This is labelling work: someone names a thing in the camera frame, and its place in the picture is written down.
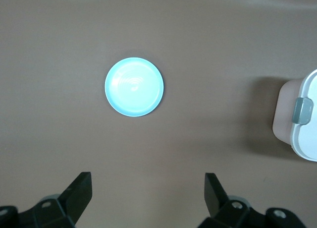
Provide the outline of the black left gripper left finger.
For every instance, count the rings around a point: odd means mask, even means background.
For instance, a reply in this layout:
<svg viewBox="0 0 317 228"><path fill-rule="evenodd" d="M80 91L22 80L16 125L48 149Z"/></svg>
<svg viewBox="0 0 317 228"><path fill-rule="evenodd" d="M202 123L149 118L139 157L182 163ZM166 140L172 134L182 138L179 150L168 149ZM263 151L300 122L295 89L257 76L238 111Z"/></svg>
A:
<svg viewBox="0 0 317 228"><path fill-rule="evenodd" d="M80 173L60 194L43 198L35 206L18 212L15 206L1 206L2 228L74 228L92 199L92 176Z"/></svg>

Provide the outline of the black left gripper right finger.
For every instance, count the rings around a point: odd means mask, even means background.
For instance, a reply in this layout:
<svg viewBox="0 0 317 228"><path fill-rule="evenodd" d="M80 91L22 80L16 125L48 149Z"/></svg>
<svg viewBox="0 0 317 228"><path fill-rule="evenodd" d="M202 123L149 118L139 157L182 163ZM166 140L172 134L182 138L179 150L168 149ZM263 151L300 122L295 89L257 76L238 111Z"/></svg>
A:
<svg viewBox="0 0 317 228"><path fill-rule="evenodd" d="M204 199L210 216L201 228L302 228L304 223L291 211L269 208L261 214L241 197L228 196L214 173L205 174Z"/></svg>

